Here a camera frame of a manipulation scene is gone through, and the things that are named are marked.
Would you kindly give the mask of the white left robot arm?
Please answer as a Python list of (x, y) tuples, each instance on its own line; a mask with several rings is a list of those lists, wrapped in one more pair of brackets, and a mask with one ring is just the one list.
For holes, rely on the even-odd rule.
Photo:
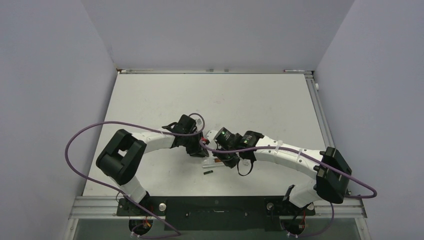
[(136, 215), (143, 215), (149, 208), (149, 193), (142, 187), (136, 172), (144, 154), (161, 150), (184, 147), (186, 153), (195, 158), (209, 156), (200, 146), (203, 130), (198, 129), (192, 115), (183, 114), (177, 122), (135, 135), (119, 129), (106, 144), (96, 160), (96, 166), (119, 187), (125, 196), (131, 198), (129, 208)]

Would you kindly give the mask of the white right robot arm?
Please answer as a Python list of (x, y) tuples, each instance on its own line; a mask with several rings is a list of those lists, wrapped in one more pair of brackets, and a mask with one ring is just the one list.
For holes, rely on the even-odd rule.
[(234, 134), (225, 127), (211, 130), (207, 139), (217, 144), (213, 154), (229, 167), (236, 166), (240, 160), (270, 162), (310, 177), (308, 182), (294, 184), (288, 189), (282, 207), (289, 214), (318, 200), (342, 204), (345, 199), (352, 170), (334, 147), (306, 149), (254, 131)]

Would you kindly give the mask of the green AAA battery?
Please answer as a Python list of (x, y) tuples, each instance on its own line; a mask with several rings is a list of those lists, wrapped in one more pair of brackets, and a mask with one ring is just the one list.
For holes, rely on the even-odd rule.
[(209, 171), (204, 172), (203, 174), (204, 174), (204, 175), (207, 175), (207, 174), (211, 174), (211, 173), (213, 173), (213, 172), (214, 172), (213, 170), (209, 170)]

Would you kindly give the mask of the white remote control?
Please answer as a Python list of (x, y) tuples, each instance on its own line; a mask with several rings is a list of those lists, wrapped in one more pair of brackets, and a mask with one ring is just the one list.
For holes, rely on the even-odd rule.
[(203, 168), (221, 167), (224, 164), (218, 158), (207, 158), (202, 162)]

